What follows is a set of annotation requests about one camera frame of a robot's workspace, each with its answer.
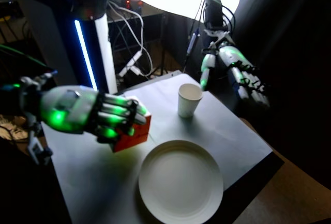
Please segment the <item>white cup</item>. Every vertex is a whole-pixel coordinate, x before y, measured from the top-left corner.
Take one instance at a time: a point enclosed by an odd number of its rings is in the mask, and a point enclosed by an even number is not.
[[[186,83],[178,90],[178,115],[183,118],[192,117],[202,98],[200,87]]]

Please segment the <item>led light strip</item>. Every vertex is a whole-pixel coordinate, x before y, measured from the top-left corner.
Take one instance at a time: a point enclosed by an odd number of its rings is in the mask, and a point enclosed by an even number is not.
[[[88,53],[87,53],[87,49],[86,49],[82,29],[81,29],[81,24],[79,23],[79,21],[74,21],[74,24],[76,26],[79,42],[80,42],[82,50],[83,50],[83,55],[84,55],[85,63],[86,63],[86,66],[87,66],[87,71],[88,71],[88,74],[89,74],[89,78],[90,78],[91,83],[92,83],[92,87],[95,91],[97,91],[98,88],[97,88],[97,84],[96,84],[95,79],[94,79],[91,63],[89,62],[89,57],[88,57]]]

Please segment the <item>paper plate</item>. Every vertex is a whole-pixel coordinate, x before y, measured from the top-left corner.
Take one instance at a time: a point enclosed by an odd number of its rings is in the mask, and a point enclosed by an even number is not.
[[[171,224],[204,223],[223,196],[223,179],[212,156],[188,141],[169,141],[145,158],[139,190],[148,210]]]

